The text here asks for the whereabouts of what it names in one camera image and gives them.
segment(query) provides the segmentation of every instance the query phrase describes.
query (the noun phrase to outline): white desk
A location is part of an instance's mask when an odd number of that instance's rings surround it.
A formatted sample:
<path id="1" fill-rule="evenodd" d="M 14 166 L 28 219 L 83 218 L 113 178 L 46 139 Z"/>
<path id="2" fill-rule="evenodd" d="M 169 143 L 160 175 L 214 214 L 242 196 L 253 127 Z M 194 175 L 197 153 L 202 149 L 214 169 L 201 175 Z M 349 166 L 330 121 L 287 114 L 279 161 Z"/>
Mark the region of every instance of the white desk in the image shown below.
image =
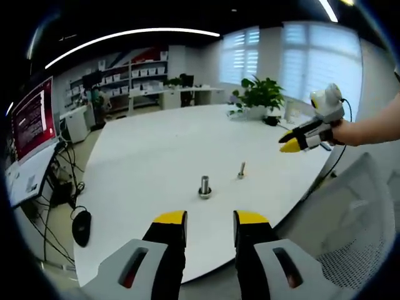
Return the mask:
<path id="1" fill-rule="evenodd" d="M 11 207 L 36 197 L 43 188 L 46 171 L 54 156 L 57 143 L 44 148 L 23 164 L 14 162 L 6 170 L 7 190 Z"/>
<path id="2" fill-rule="evenodd" d="M 225 101 L 224 90 L 215 87 L 184 87 L 177 89 L 163 89 L 158 91 L 129 92 L 128 114 L 132 114 L 134 98 L 139 96 L 159 95 L 159 103 L 162 110 L 181 107 L 181 92 L 194 93 L 194 105 L 222 104 Z"/>
<path id="3" fill-rule="evenodd" d="M 329 152 L 281 153 L 281 127 L 230 121 L 225 105 L 171 109 L 106 124 L 84 173 L 77 204 L 92 214 L 85 248 L 74 245 L 81 286 L 99 264 L 132 238 L 142 238 L 155 217 L 188 211 L 183 282 L 235 256 L 233 211 L 266 216 L 275 226 L 308 190 Z M 246 177 L 236 179 L 246 161 Z M 198 198 L 201 176 L 212 196 Z"/>

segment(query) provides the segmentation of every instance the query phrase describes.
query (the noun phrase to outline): black office chair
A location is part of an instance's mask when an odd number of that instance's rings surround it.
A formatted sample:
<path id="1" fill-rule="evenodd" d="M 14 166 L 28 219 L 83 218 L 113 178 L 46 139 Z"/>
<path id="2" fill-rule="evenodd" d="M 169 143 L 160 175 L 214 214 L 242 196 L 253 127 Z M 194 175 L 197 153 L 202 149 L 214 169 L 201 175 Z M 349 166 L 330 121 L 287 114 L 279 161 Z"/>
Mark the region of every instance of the black office chair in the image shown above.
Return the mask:
<path id="1" fill-rule="evenodd" d="M 193 82 L 194 82 L 193 75 L 181 74 L 179 77 L 182 79 L 182 87 L 184 88 L 193 87 Z M 193 92 L 181 92 L 181 107 L 185 108 L 187 106 L 190 106 L 190 102 L 192 101 L 193 96 L 194 96 Z"/>

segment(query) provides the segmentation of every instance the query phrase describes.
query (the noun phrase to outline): human hand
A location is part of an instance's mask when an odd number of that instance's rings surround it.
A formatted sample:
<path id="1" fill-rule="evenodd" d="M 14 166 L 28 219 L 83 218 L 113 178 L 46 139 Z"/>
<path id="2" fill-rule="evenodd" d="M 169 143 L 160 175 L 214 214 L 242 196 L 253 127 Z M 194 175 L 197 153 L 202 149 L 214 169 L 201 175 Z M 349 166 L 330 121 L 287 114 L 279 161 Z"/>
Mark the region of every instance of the human hand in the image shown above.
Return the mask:
<path id="1" fill-rule="evenodd" d="M 332 128 L 332 133 L 335 144 L 340 142 L 350 146 L 360 145 L 359 141 L 361 137 L 356 131 L 355 123 L 342 119 Z"/>

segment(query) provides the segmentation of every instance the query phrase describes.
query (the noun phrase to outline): computer mouse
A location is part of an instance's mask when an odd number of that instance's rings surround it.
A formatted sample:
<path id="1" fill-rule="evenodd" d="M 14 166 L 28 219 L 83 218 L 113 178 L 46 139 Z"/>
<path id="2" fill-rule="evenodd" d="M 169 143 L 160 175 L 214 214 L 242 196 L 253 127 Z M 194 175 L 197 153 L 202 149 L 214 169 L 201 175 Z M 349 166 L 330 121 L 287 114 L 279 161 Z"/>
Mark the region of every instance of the computer mouse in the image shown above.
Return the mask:
<path id="1" fill-rule="evenodd" d="M 90 212 L 81 211 L 72 221 L 72 236 L 81 247 L 86 247 L 89 242 L 91 220 Z"/>

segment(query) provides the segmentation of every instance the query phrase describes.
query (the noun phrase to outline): white round table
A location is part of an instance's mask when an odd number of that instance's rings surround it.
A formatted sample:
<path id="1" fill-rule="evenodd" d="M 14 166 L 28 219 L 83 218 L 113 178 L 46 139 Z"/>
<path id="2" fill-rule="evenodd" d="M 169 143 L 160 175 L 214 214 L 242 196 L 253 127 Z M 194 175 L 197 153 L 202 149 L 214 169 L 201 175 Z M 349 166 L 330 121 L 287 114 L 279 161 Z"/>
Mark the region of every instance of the white round table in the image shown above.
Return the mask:
<path id="1" fill-rule="evenodd" d="M 92 214 L 89 243 L 74 245 L 81 286 L 161 213 L 187 210 L 186 282 L 234 258 L 235 209 L 258 212 L 273 227 L 301 199 L 329 152 L 281 153 L 285 129 L 231 121 L 226 111 L 225 105 L 186 107 L 106 124 L 77 201 Z M 239 180 L 243 161 L 246 175 Z M 203 175 L 212 189 L 208 200 L 198 197 Z"/>

